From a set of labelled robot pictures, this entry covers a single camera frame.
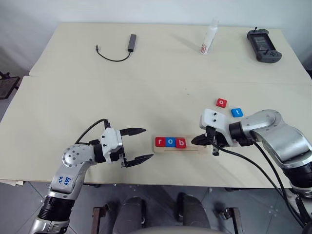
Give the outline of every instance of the table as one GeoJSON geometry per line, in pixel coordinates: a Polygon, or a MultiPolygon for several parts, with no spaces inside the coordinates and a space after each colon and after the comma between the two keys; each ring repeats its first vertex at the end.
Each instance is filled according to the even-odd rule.
{"type": "MultiPolygon", "coordinates": [[[[157,135],[199,135],[205,108],[245,115],[278,110],[284,120],[312,140],[312,87],[308,74],[280,30],[270,37],[283,58],[275,64],[255,60],[247,41],[248,28],[220,27],[209,55],[199,53],[205,26],[144,24],[61,24],[38,62],[25,77],[0,123],[0,179],[50,181],[67,146],[93,122],[108,118],[122,129],[147,132],[124,137],[128,159],[152,151],[157,135]],[[128,36],[137,34],[135,51],[126,55],[128,36]],[[226,109],[215,100],[229,101],[226,109]]],[[[100,136],[98,127],[86,136],[100,136]]],[[[274,179],[254,146],[232,148],[256,161],[274,179]]],[[[278,168],[283,183],[287,178],[278,168]]],[[[86,182],[169,184],[240,188],[270,188],[253,166],[231,155],[155,154],[132,168],[119,163],[91,167],[86,182]]]]}

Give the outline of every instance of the wire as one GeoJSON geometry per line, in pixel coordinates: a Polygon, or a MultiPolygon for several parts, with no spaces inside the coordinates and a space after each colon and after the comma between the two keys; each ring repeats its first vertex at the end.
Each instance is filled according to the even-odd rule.
{"type": "Polygon", "coordinates": [[[289,211],[291,212],[291,214],[293,215],[293,217],[296,219],[296,221],[298,222],[298,224],[303,228],[304,227],[304,224],[303,222],[301,221],[300,217],[298,217],[298,214],[295,213],[295,211],[292,209],[292,207],[290,206],[288,200],[287,200],[287,195],[286,195],[286,191],[285,191],[285,188],[282,184],[282,181],[275,169],[275,167],[273,166],[272,162],[270,161],[270,159],[268,158],[268,156],[265,154],[265,152],[263,151],[263,149],[256,143],[255,146],[260,150],[260,152],[263,154],[263,156],[266,158],[266,160],[269,162],[270,166],[272,166],[272,170],[274,171],[274,173],[276,173],[276,178],[278,180],[278,182],[280,183],[280,186],[281,186],[281,190],[282,190],[282,193],[281,191],[278,189],[278,187],[274,184],[274,182],[271,180],[271,178],[266,174],[266,172],[258,165],[256,164],[254,161],[252,161],[251,159],[239,154],[239,153],[236,153],[236,152],[233,152],[233,151],[230,151],[230,150],[226,150],[226,149],[223,149],[215,144],[212,144],[214,147],[216,147],[218,150],[221,150],[223,152],[226,152],[228,154],[231,154],[231,155],[235,155],[237,157],[240,157],[246,161],[248,161],[249,163],[251,163],[252,165],[254,165],[256,168],[258,168],[262,174],[268,179],[268,181],[273,185],[273,187],[276,189],[276,191],[278,192],[278,194],[280,194],[282,196],[282,198],[285,200],[286,202],[286,205],[289,209],[289,211]]]}
{"type": "Polygon", "coordinates": [[[109,61],[112,61],[112,62],[122,62],[122,61],[125,61],[131,54],[131,51],[129,51],[129,54],[127,57],[125,57],[124,59],[121,59],[121,60],[113,60],[113,59],[110,59],[110,58],[107,58],[107,57],[104,57],[103,55],[101,55],[101,53],[99,52],[99,49],[98,49],[98,45],[96,45],[96,51],[98,53],[98,55],[100,55],[102,58],[104,59],[107,59],[109,61]]]}
{"type": "Polygon", "coordinates": [[[281,186],[281,190],[282,190],[282,193],[283,195],[281,195],[290,211],[290,213],[293,215],[293,217],[297,220],[297,222],[299,223],[299,225],[303,228],[304,227],[304,222],[301,220],[300,216],[298,215],[298,213],[296,211],[294,211],[293,207],[290,205],[288,199],[287,199],[287,195],[286,195],[286,191],[285,191],[285,188],[284,188],[284,185],[282,183],[282,180],[281,178],[279,177],[279,174],[277,173],[275,167],[273,166],[271,160],[269,159],[269,157],[267,156],[267,154],[263,151],[263,149],[256,143],[254,142],[253,143],[257,148],[258,150],[262,153],[262,155],[264,156],[264,158],[266,159],[266,161],[269,163],[269,165],[271,166],[276,178],[277,178],[277,181],[279,183],[279,185],[281,186]]]}
{"type": "Polygon", "coordinates": [[[255,166],[256,168],[258,168],[262,174],[268,179],[268,181],[273,185],[273,187],[278,191],[278,193],[282,196],[281,192],[278,190],[278,187],[274,184],[274,182],[271,180],[271,178],[265,173],[265,171],[258,165],[256,164],[254,161],[252,161],[251,159],[239,154],[239,153],[236,153],[236,152],[233,152],[233,151],[230,151],[230,150],[226,150],[226,149],[223,149],[215,144],[212,144],[214,147],[216,147],[218,150],[221,150],[223,152],[226,152],[228,154],[231,154],[231,155],[235,155],[237,157],[240,157],[246,161],[248,161],[249,163],[251,163],[253,166],[255,166]]]}
{"type": "Polygon", "coordinates": [[[101,122],[104,122],[106,119],[102,118],[100,120],[98,120],[97,122],[95,122],[94,124],[92,124],[89,128],[87,128],[81,135],[80,137],[76,140],[75,144],[88,144],[88,143],[81,143],[79,142],[83,137],[84,135],[86,135],[88,133],[88,131],[90,131],[94,126],[96,126],[97,124],[101,123],[101,122]]]}

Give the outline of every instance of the white bottle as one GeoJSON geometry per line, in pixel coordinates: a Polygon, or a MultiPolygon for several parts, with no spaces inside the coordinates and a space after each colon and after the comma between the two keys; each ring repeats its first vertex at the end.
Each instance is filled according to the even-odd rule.
{"type": "Polygon", "coordinates": [[[208,30],[207,30],[204,42],[200,48],[200,52],[203,55],[206,55],[208,53],[209,48],[210,48],[211,44],[213,43],[213,40],[215,38],[215,34],[218,31],[218,23],[219,23],[219,21],[216,18],[214,18],[211,25],[208,26],[208,30]]]}

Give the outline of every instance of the handheld controller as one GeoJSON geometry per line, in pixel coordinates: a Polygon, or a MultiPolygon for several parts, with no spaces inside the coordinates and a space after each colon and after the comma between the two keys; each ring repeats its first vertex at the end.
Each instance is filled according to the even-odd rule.
{"type": "Polygon", "coordinates": [[[282,54],[275,49],[270,40],[268,30],[256,27],[248,32],[247,39],[252,44],[259,62],[274,63],[282,58],[282,54]]]}

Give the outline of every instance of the floor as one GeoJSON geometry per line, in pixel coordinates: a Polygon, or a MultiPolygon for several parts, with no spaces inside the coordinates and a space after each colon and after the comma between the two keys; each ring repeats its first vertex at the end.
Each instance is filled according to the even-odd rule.
{"type": "MultiPolygon", "coordinates": [[[[38,214],[49,183],[26,182],[23,186],[0,184],[0,233],[26,234],[38,214]]],[[[232,220],[221,221],[213,210],[217,207],[238,207],[246,234],[301,233],[286,205],[273,189],[227,192],[223,188],[104,184],[99,188],[84,185],[71,214],[68,234],[91,232],[92,209],[113,201],[122,204],[139,196],[147,204],[147,226],[181,225],[174,219],[174,201],[185,192],[202,201],[212,229],[234,234],[232,220]]],[[[101,219],[100,234],[111,233],[116,212],[101,219]]]]}

